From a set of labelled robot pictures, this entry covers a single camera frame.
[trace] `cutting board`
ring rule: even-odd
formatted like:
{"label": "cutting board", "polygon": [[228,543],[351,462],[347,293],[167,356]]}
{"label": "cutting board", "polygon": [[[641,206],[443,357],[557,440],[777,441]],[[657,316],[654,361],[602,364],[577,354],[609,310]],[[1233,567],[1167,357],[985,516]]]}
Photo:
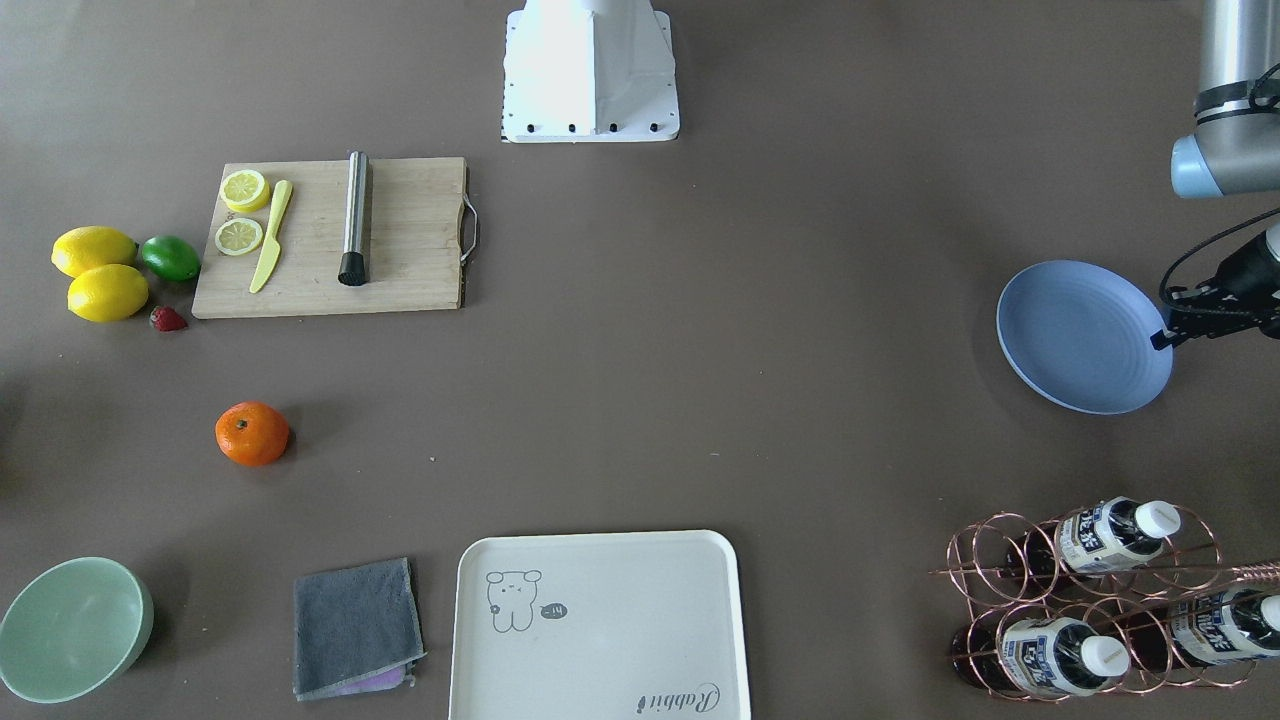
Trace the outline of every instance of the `cutting board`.
{"label": "cutting board", "polygon": [[273,187],[282,179],[293,183],[278,236],[280,259],[262,290],[250,293],[259,252],[223,255],[212,238],[223,223],[236,217],[253,218],[265,229],[270,206],[238,214],[215,191],[214,219],[191,313],[209,319],[456,310],[462,301],[458,236],[466,160],[369,160],[369,282],[358,287],[338,282],[348,167],[347,160],[224,167],[223,178],[252,168]]}

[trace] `green lime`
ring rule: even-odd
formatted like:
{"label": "green lime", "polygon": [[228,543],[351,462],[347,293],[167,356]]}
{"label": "green lime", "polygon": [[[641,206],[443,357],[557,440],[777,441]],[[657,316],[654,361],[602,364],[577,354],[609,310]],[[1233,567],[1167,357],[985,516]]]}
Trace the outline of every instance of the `green lime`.
{"label": "green lime", "polygon": [[142,243],[138,258],[157,278],[182,282],[200,274],[200,255],[180,237],[163,234]]}

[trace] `white bottle cap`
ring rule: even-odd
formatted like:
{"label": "white bottle cap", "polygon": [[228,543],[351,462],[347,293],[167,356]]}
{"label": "white bottle cap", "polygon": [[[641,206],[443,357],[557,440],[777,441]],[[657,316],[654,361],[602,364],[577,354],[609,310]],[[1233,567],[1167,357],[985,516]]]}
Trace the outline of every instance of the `white bottle cap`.
{"label": "white bottle cap", "polygon": [[1100,678],[1119,678],[1129,671],[1129,651],[1115,638],[1084,638],[1080,643],[1080,660],[1089,673]]}
{"label": "white bottle cap", "polygon": [[1262,606],[1262,620],[1280,630],[1280,594],[1263,598],[1260,605]]}
{"label": "white bottle cap", "polygon": [[1134,511],[1133,519],[1138,521],[1139,530],[1153,538],[1169,537],[1183,527],[1183,516],[1178,509],[1164,500],[1143,502]]}

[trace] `black cable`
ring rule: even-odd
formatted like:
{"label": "black cable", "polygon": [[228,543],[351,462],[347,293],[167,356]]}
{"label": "black cable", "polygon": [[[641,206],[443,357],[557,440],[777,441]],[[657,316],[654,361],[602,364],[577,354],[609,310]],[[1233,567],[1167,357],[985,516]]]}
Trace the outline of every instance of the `black cable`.
{"label": "black cable", "polygon": [[1253,81],[1253,85],[1249,87],[1249,108],[1251,109],[1253,109],[1253,110],[1271,110],[1271,109],[1274,109],[1276,106],[1276,102],[1280,102],[1280,95],[1272,95],[1271,99],[1270,99],[1270,101],[1266,102],[1266,104],[1258,102],[1258,92],[1262,91],[1262,85],[1266,83],[1271,78],[1271,76],[1274,76],[1276,73],[1276,70],[1280,70],[1280,63],[1277,63],[1275,65],[1271,65],[1270,70],[1262,73],[1262,77],[1260,77],[1258,79]]}
{"label": "black cable", "polygon": [[1194,313],[1194,314],[1199,314],[1199,315],[1231,315],[1231,316],[1236,316],[1236,318],[1270,318],[1272,315],[1272,313],[1266,313],[1266,311],[1257,311],[1257,310],[1208,310],[1208,309],[1204,309],[1204,307],[1192,307],[1189,305],[1181,305],[1176,300],[1174,300],[1174,293],[1169,290],[1169,278],[1174,274],[1174,270],[1176,270],[1178,266],[1181,265],[1184,261],[1187,261],[1192,255],[1196,255],[1201,250],[1204,250],[1210,245],[1213,245],[1215,242],[1222,240],[1224,237],[1226,237],[1229,234],[1238,233],[1238,232],[1243,231],[1244,228],[1247,228],[1247,227],[1249,227],[1252,224],[1256,224],[1256,223],[1261,223],[1262,220],[1265,220],[1265,219],[1267,219],[1267,218],[1270,218],[1272,215],[1280,215],[1280,208],[1274,208],[1271,210],[1267,210],[1266,213],[1262,213],[1260,215],[1254,215],[1254,217],[1249,218],[1248,220],[1244,220],[1243,223],[1240,223],[1240,224],[1238,224],[1235,227],[1231,227],[1229,229],[1225,229],[1225,231],[1215,234],[1213,237],[1211,237],[1211,238],[1201,242],[1199,245],[1197,245],[1196,247],[1192,247],[1187,252],[1183,252],[1183,256],[1179,258],[1178,260],[1174,260],[1174,264],[1170,265],[1167,270],[1165,270],[1165,277],[1160,278],[1160,300],[1161,300],[1161,302],[1164,302],[1166,306],[1169,306],[1169,307],[1171,307],[1174,310],[1181,310],[1183,313]]}

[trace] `strawberry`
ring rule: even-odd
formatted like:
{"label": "strawberry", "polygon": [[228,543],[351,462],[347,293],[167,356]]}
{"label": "strawberry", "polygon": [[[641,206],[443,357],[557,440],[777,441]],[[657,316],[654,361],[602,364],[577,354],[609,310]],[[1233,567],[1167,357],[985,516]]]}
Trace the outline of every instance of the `strawberry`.
{"label": "strawberry", "polygon": [[182,319],[182,315],[179,315],[173,307],[161,305],[151,311],[151,327],[163,333],[168,333],[186,328],[187,320]]}

